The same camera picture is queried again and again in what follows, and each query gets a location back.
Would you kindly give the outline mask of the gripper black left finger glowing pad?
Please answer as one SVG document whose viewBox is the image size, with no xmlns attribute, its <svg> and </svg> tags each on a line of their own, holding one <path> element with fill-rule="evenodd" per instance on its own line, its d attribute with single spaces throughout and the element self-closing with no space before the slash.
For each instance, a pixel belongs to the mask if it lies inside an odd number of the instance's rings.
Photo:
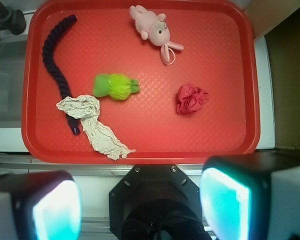
<svg viewBox="0 0 300 240">
<path fill-rule="evenodd" d="M 82 211 L 66 171 L 0 174 L 0 240 L 77 240 Z"/>
</svg>

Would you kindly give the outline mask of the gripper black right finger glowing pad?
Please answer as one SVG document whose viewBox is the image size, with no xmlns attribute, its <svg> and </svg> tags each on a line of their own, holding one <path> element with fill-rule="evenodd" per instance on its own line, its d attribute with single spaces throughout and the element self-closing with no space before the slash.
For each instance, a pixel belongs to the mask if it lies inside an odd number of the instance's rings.
<svg viewBox="0 0 300 240">
<path fill-rule="evenodd" d="M 219 240 L 300 240 L 300 153 L 210 157 L 199 195 Z"/>
</svg>

